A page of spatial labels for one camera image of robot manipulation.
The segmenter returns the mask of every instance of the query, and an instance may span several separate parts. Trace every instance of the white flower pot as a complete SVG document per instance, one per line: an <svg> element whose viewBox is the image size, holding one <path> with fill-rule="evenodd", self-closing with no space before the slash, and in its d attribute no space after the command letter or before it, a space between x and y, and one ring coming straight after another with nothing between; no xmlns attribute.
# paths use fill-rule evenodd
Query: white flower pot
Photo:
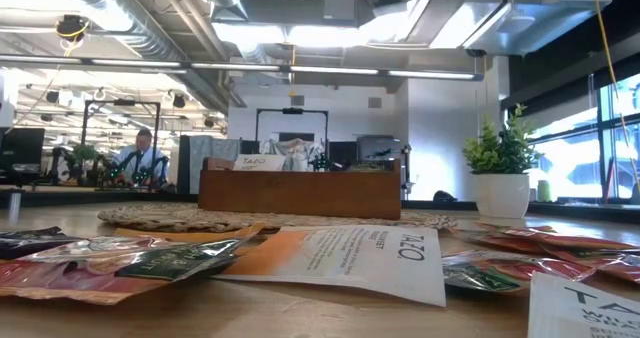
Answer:
<svg viewBox="0 0 640 338"><path fill-rule="evenodd" d="M476 174L474 190L483 216L522 219L529 207L527 174Z"/></svg>

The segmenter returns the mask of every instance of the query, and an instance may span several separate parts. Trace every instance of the green plant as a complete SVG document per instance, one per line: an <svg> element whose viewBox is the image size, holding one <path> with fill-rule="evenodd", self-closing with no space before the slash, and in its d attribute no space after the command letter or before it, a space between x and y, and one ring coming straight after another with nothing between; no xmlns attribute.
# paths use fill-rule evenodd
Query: green plant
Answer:
<svg viewBox="0 0 640 338"><path fill-rule="evenodd" d="M98 152L93 146L79 144L73 147L73 158L75 158L76 162L94 160L97 157Z"/></svg>
<svg viewBox="0 0 640 338"><path fill-rule="evenodd" d="M522 119L524 108L516 106L499 134L485 118L480 137L467 139L463 153L473 174L522 174L540 159L527 142L533 129Z"/></svg>

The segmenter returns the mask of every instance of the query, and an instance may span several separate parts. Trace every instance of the man in blue shirt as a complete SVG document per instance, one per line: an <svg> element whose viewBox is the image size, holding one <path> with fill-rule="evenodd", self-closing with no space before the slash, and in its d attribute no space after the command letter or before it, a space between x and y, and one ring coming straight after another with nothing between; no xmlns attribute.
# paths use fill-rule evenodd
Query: man in blue shirt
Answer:
<svg viewBox="0 0 640 338"><path fill-rule="evenodd" d="M153 141L153 135L151 135L151 131L146 128L142 128L138 132L138 135L136 135L136 144L122 148L120 153L117 156L115 156L114 164L117 165L124 162L127 159L127 157L133 152L140 152L142 154L142 157L140 158L138 173L140 173L140 171L143 168L148 169L153 164L152 162L153 150L151 149L152 141ZM164 155L162 154L162 152L160 152L159 149L156 149L156 160L161 157L164 157ZM122 174L124 175L125 180L127 182L133 181L132 176L135 171L136 160L137 158L133 157L129 161L127 166L124 167L124 169L122 170ZM156 180L160 178L161 174L162 174L162 162L159 162L154 169L153 179Z"/></svg>

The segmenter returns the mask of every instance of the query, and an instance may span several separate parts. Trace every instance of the round jute mat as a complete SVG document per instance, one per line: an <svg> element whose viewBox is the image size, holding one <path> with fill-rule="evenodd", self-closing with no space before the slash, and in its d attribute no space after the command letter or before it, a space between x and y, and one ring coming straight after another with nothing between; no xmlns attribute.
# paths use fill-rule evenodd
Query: round jute mat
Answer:
<svg viewBox="0 0 640 338"><path fill-rule="evenodd" d="M285 226L374 224L443 229L457 225L455 218L419 211L403 210L400 220L388 220L205 211L191 203L123 206L102 211L98 218L117 226L156 232L229 232L257 222L265 223L266 232Z"/></svg>

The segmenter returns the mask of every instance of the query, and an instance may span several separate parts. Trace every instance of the wooden table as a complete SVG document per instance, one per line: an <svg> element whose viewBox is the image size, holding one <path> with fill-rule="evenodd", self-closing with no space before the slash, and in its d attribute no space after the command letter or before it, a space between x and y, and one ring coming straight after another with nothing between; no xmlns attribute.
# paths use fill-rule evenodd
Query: wooden table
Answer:
<svg viewBox="0 0 640 338"><path fill-rule="evenodd" d="M69 235L109 234L96 213L117 204L23 209L17 226L60 226ZM460 214L460 224L478 219ZM487 222L529 226L550 224L559 231L640 245L640 226L578 222L548 217ZM443 251L467 246L443 234ZM588 283L640 300L636 284L597 274ZM184 281L128 299L117 306L70 300L0 298L2 337L526 337L528 299L475 291L447 290L447 308L405 301L364 290L301 284Z"/></svg>

